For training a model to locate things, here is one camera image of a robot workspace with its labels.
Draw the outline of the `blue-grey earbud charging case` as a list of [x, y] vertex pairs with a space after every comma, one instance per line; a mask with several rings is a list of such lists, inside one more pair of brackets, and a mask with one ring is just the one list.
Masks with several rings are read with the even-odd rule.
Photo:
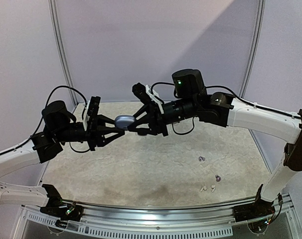
[[122, 130], [128, 130], [128, 127], [136, 121], [134, 116], [130, 115], [119, 115], [114, 120], [114, 125], [116, 128]]

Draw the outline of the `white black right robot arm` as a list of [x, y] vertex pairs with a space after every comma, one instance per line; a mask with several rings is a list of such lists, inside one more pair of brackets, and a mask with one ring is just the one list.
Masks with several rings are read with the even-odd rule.
[[286, 142], [284, 155], [268, 182], [258, 188], [251, 204], [235, 206], [236, 221], [273, 214], [274, 199], [302, 171], [302, 110], [287, 113], [248, 102], [231, 90], [207, 93], [200, 71], [183, 69], [172, 75], [176, 100], [163, 103], [151, 86], [135, 84], [134, 95], [143, 106], [128, 130], [139, 135], [167, 136], [167, 126], [189, 118], [221, 127], [241, 127], [275, 136]]

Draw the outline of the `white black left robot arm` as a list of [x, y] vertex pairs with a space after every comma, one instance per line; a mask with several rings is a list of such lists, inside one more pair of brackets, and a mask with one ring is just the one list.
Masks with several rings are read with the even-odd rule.
[[[44, 129], [27, 143], [0, 153], [0, 178], [19, 169], [42, 164], [55, 158], [67, 142], [86, 142], [90, 151], [104, 147], [123, 136], [124, 130], [115, 127], [114, 120], [98, 114], [100, 99], [93, 98], [85, 122], [77, 121], [62, 100], [53, 101], [41, 112]], [[0, 181], [0, 205], [32, 205], [47, 208], [55, 216], [70, 214], [54, 186], [22, 186]]]

